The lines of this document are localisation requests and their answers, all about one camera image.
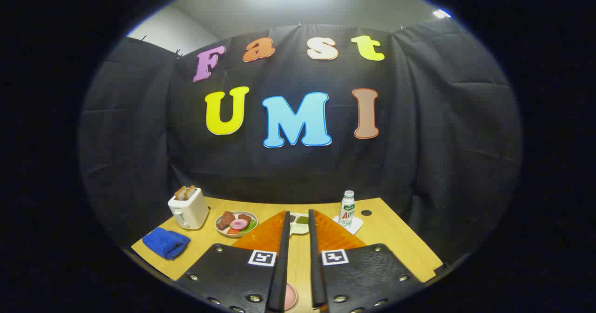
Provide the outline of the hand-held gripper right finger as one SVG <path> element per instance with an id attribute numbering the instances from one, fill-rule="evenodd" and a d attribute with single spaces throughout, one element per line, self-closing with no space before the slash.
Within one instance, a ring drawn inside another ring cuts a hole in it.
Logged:
<path id="1" fill-rule="evenodd" d="M 308 216 L 314 308 L 322 313 L 387 313 L 423 290 L 423 282 L 387 245 L 366 245 L 315 209 Z"/>

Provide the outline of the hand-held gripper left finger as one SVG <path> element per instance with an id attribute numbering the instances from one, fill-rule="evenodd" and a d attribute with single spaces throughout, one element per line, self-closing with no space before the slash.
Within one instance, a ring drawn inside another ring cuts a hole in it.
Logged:
<path id="1" fill-rule="evenodd" d="M 232 245 L 211 245 L 176 285 L 217 313 L 283 313 L 289 239 L 281 211 Z"/>

